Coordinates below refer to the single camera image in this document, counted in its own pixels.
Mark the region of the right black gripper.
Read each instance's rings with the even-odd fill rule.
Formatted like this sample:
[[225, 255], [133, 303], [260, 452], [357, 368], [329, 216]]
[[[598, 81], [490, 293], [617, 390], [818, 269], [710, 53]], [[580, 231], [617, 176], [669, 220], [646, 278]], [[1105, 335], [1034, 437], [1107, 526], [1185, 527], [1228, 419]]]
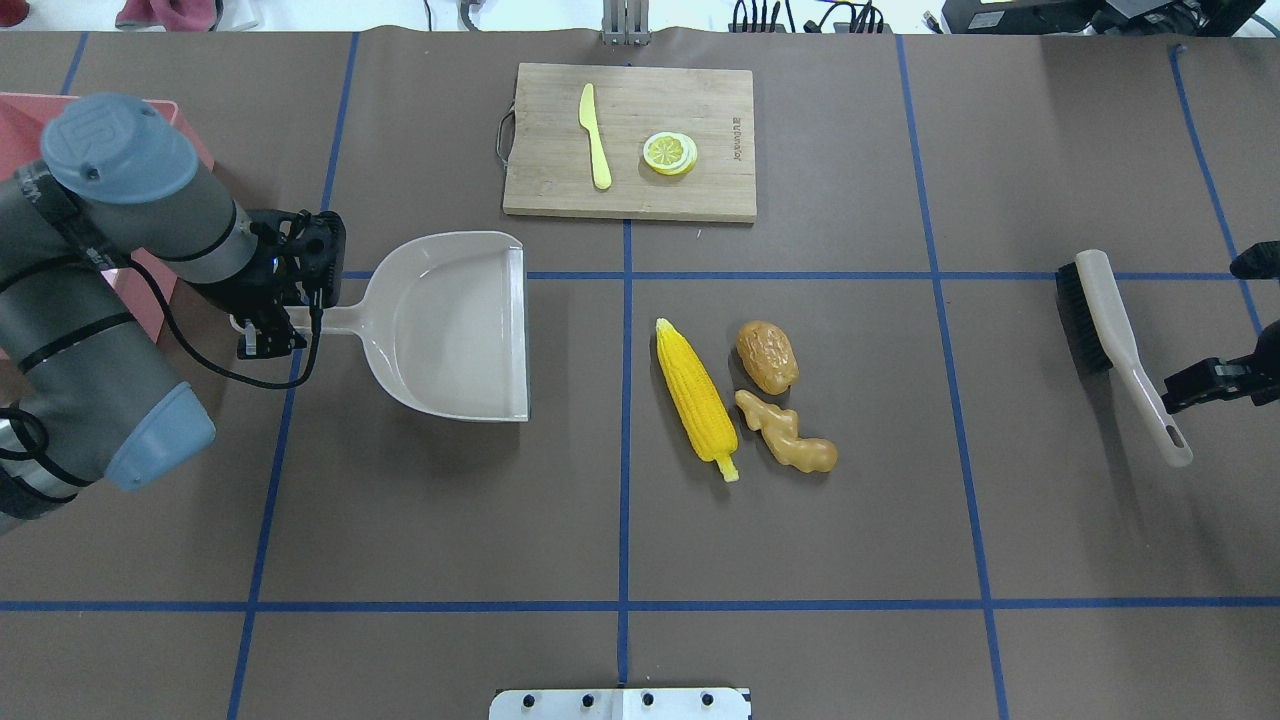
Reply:
[[1244, 357], [1231, 361], [1207, 357], [1167, 377], [1164, 383], [1161, 400], [1169, 414], [1215, 400], [1248, 397], [1254, 406], [1263, 405], [1263, 374]]

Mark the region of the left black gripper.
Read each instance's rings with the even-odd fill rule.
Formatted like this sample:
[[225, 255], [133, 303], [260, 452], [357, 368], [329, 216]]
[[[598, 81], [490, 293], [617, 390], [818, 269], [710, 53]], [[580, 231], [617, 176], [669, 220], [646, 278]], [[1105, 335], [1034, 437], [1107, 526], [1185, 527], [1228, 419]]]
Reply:
[[325, 311], [340, 300], [346, 224], [335, 211], [251, 210], [250, 231], [259, 241], [247, 268], [236, 277], [232, 311], [239, 331], [238, 359], [265, 360], [306, 348], [288, 307]]

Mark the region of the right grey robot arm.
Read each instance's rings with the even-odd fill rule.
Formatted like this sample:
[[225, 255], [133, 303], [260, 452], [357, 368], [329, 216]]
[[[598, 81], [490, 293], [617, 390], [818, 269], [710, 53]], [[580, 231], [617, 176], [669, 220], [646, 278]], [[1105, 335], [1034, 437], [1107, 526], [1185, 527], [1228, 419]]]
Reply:
[[[1239, 281], [1276, 284], [1279, 242], [1263, 241], [1249, 246], [1229, 266]], [[1270, 322], [1256, 338], [1249, 354], [1224, 360], [1206, 357], [1164, 380], [1164, 409], [1178, 414], [1212, 401], [1248, 398], [1256, 407], [1279, 398], [1279, 322]]]

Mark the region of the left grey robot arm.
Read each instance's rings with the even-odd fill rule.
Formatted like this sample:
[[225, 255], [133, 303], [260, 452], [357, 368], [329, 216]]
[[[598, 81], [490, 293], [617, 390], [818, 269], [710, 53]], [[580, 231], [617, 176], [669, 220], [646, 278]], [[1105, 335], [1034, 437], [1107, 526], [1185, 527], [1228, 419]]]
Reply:
[[177, 323], [143, 250], [241, 324], [242, 360], [317, 356], [340, 296], [334, 211], [246, 210], [140, 97], [93, 94], [47, 123], [3, 183], [3, 351], [32, 393], [3, 407], [3, 529], [99, 480], [140, 489], [214, 442], [215, 425], [105, 278], [137, 272]]

